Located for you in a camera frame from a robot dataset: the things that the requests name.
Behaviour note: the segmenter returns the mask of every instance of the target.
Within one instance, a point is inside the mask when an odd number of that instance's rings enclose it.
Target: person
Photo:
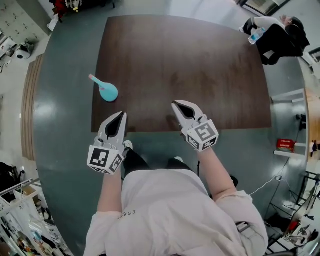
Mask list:
[[[314,152],[318,151],[318,144],[316,140],[312,140],[312,142],[310,142],[309,150],[310,150],[310,157],[312,158],[314,156]]]
[[[237,191],[211,147],[197,151],[201,179],[180,157],[151,170],[124,143],[121,170],[104,174],[84,256],[259,256],[268,236],[252,198]]]
[[[306,34],[303,23],[297,17],[290,17],[286,15],[280,16],[280,21],[275,17],[253,17],[241,26],[239,30],[242,33],[253,35],[257,29],[264,28],[267,31],[274,24],[279,25],[284,30],[289,25],[296,25],[302,32],[304,32],[304,34]]]

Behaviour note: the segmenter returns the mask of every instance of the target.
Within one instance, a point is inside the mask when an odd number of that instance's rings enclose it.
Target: blue-gray floor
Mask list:
[[[82,255],[85,238],[100,195],[102,175],[86,166],[91,133],[93,83],[88,75],[96,70],[107,18],[120,15],[173,15],[217,23],[237,30],[251,14],[232,0],[123,0],[117,8],[94,8],[64,19],[48,44],[34,103],[36,162],[44,193],[65,241],[75,255]],[[296,58],[283,58],[264,68],[269,95],[301,89],[303,75]],[[276,156],[278,138],[306,142],[295,114],[303,104],[271,104],[272,128],[222,130],[214,150],[238,189],[254,192],[283,169],[283,178],[294,191],[301,185],[305,163]],[[181,156],[197,169],[196,153],[179,136],[169,133],[129,133],[134,149],[154,168],[164,167],[170,157]],[[265,216],[279,182],[268,183],[252,195]],[[273,202],[290,200],[289,188],[281,181]]]

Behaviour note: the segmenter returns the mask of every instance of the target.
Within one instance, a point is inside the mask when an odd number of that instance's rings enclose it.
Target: clutter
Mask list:
[[[54,5],[53,12],[58,14],[59,21],[66,13],[78,13],[82,10],[100,5],[104,7],[107,0],[49,0]],[[112,0],[113,8],[115,8],[115,0]]]
[[[41,186],[25,183],[21,186],[13,191],[16,199],[9,205],[2,203],[0,196],[0,237],[6,234],[5,242],[15,253],[20,249],[30,256],[72,256],[48,209]],[[7,207],[11,209],[4,214],[2,211]]]
[[[51,22],[47,25],[48,29],[50,29],[51,31],[54,31],[58,21],[59,21],[59,14],[56,14],[53,16],[53,19],[51,20]]]
[[[29,59],[31,54],[34,51],[35,46],[33,44],[30,44],[28,42],[24,42],[18,46],[18,49],[16,51],[16,57],[20,60],[26,60]]]
[[[7,55],[8,57],[12,57],[14,54],[15,54],[15,50],[12,48],[9,48],[5,53],[5,55]]]

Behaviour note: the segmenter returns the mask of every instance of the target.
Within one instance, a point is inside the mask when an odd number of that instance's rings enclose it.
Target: wooden table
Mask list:
[[[96,77],[119,90],[104,101],[95,85],[93,132],[125,111],[129,132],[178,131],[174,100],[193,102],[217,129],[271,127],[270,99],[260,55],[233,29],[175,16],[108,18]]]

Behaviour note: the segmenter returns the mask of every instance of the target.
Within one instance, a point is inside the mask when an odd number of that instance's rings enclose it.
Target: white cabinet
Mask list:
[[[16,44],[36,43],[50,34],[50,18],[37,0],[0,0],[0,31]]]

